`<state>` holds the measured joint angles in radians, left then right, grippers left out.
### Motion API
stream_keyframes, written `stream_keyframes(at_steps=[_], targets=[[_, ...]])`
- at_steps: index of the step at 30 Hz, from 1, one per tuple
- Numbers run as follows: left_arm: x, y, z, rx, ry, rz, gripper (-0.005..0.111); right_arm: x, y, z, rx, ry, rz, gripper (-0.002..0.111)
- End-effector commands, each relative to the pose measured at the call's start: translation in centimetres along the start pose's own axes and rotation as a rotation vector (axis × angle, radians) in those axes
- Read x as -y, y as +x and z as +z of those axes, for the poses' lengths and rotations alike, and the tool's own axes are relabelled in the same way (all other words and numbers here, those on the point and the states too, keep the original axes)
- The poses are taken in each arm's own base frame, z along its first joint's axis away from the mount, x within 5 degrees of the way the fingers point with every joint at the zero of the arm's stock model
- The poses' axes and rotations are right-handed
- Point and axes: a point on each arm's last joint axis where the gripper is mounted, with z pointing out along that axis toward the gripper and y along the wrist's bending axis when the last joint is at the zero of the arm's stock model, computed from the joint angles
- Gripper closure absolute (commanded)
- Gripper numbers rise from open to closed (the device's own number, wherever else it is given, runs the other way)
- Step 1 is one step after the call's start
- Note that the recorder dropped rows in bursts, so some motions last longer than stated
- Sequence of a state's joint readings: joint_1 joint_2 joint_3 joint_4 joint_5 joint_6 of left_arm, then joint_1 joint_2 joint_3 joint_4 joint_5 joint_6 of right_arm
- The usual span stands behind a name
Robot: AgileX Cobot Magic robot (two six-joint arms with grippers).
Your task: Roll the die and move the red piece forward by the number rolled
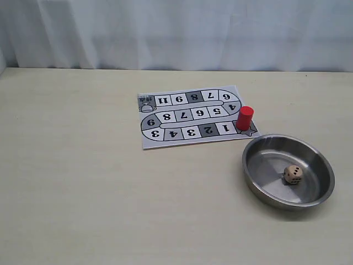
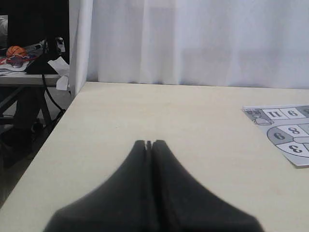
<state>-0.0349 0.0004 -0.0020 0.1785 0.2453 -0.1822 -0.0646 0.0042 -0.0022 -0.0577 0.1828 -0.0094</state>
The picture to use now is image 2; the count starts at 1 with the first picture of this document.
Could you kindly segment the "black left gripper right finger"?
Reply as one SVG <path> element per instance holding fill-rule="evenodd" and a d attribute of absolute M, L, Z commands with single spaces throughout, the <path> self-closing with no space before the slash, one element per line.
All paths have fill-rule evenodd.
<path fill-rule="evenodd" d="M 200 184 L 167 143 L 151 150 L 152 184 L 161 232 L 261 232 L 259 221 Z"/>

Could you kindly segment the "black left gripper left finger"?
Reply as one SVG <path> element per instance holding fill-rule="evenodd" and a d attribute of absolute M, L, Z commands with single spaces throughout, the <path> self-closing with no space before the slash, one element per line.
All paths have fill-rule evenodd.
<path fill-rule="evenodd" d="M 57 210 L 46 232 L 149 232 L 146 148 L 136 141 L 99 187 Z"/>

